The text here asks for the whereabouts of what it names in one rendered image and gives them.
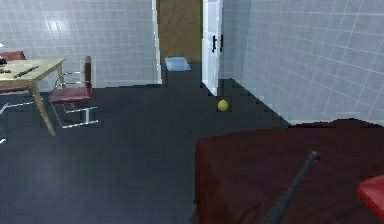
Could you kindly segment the white room door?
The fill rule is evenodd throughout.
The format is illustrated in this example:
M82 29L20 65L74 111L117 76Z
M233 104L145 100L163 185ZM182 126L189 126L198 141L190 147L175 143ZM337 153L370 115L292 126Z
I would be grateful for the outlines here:
M203 0L202 82L213 96L218 91L221 24L222 0ZM213 35L217 39L215 53L212 53Z

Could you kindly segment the red chrome-frame chair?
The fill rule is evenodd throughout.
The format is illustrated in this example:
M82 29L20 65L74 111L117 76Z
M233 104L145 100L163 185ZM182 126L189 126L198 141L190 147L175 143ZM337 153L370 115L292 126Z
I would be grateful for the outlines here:
M84 125L93 125L98 123L98 120L92 120L90 112L96 109L96 106L85 107L81 109L68 110L66 104L84 103L92 100L92 59L90 56L85 57L84 68L82 71L77 71L77 74L83 74L83 81L66 82L64 77L74 75L74 72L62 73L55 81L55 87L49 92L48 102L51 105L53 112L57 118L61 128L73 128ZM81 123L64 125L60 116L57 113L56 105L61 105L64 112L67 114L75 112L84 113L84 121Z
M22 51L14 51L14 52L0 52L0 67L8 63L9 61L14 60L25 60L25 55ZM27 91L27 86L15 86L15 87L0 87L0 94L5 93L14 93ZM0 109L0 115L4 113L7 108L10 108L11 105L9 103L5 103ZM0 124L0 145L5 144L7 142L7 137L4 133L4 129Z

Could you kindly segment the light wooden table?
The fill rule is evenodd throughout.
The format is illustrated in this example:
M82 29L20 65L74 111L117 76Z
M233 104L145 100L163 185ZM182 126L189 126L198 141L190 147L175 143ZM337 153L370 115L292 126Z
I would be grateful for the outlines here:
M28 91L33 96L34 102L36 103L41 117L52 136L55 135L55 131L44 107L38 88L38 82L54 71L57 71L58 75L61 75L62 64L64 61L65 58L14 60L9 61L4 66L0 67L0 69L9 69L12 72L0 74L0 87L27 86ZM15 74L21 71L25 71L33 66L39 66L39 68L27 73L22 77L14 78Z

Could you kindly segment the black stick on table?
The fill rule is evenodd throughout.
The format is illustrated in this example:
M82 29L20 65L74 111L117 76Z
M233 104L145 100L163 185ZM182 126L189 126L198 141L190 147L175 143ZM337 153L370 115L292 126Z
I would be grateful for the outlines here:
M29 73L29 72L37 69L37 68L39 68L39 66L33 66L33 67L31 67L31 68L29 68L29 69L27 69L25 71L21 71L21 72L15 74L14 78L22 77L22 76L26 75L27 73Z

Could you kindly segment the black baseball bat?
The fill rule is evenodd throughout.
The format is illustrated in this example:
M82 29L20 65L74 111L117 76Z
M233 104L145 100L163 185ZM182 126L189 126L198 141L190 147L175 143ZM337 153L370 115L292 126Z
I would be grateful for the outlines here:
M292 201L295 192L301 184L304 177L307 175L313 164L320 159L320 154L316 151L309 153L308 159L304 163L303 167L291 182L286 193L275 203L268 214L265 216L261 224L280 224L282 217L284 216L286 209Z

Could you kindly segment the red pillow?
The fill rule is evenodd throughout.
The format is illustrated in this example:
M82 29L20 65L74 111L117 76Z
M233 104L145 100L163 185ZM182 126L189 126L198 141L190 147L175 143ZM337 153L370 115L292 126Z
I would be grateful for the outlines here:
M384 175L362 181L357 190L359 199L384 222Z

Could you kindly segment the dark red bed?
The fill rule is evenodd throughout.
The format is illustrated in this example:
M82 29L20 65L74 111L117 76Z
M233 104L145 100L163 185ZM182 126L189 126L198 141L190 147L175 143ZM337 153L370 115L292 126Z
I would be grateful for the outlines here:
M357 119L201 139L191 224L261 224L313 151L320 158L281 224L384 224L358 196L362 181L384 175L384 127Z

